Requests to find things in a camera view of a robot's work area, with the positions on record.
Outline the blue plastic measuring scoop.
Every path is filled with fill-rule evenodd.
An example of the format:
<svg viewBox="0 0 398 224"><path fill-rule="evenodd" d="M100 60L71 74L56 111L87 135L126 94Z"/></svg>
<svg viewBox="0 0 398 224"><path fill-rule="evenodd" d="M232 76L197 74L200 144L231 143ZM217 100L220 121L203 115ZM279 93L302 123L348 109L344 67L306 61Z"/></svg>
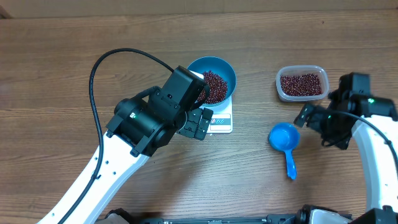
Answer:
<svg viewBox="0 0 398 224"><path fill-rule="evenodd" d="M278 123L270 131L268 142L271 148L285 154L287 177L297 178L297 168L294 162L293 150L300 142L300 133L290 123Z"/></svg>

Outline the red beans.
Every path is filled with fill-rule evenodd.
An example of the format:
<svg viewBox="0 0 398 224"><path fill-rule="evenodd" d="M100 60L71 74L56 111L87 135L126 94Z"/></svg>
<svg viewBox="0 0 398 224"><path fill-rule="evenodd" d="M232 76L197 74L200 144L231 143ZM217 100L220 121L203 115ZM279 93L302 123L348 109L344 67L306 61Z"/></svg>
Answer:
<svg viewBox="0 0 398 224"><path fill-rule="evenodd" d="M216 104L222 102L226 98L228 82L211 70L203 72L203 76L205 78L205 82L210 87L210 95L205 100L204 104Z"/></svg>

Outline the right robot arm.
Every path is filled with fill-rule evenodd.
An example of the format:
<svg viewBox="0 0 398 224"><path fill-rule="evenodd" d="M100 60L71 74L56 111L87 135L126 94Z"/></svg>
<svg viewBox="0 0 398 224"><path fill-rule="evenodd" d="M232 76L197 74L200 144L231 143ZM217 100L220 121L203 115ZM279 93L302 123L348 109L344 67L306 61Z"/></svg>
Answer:
<svg viewBox="0 0 398 224"><path fill-rule="evenodd" d="M304 104L294 124L318 132L322 146L358 146L366 183L366 211L353 223L397 223L397 110L371 94L370 77L351 72L339 79L324 108Z"/></svg>

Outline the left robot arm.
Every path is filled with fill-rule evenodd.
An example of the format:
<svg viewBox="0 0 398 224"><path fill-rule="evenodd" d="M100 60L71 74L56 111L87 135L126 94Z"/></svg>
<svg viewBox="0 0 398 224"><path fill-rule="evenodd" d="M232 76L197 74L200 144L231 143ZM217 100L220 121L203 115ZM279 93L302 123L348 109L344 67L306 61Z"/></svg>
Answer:
<svg viewBox="0 0 398 224"><path fill-rule="evenodd" d="M177 67L162 88L119 102L102 146L41 223L94 223L128 178L174 134L204 140L213 112L196 99L209 90L202 74Z"/></svg>

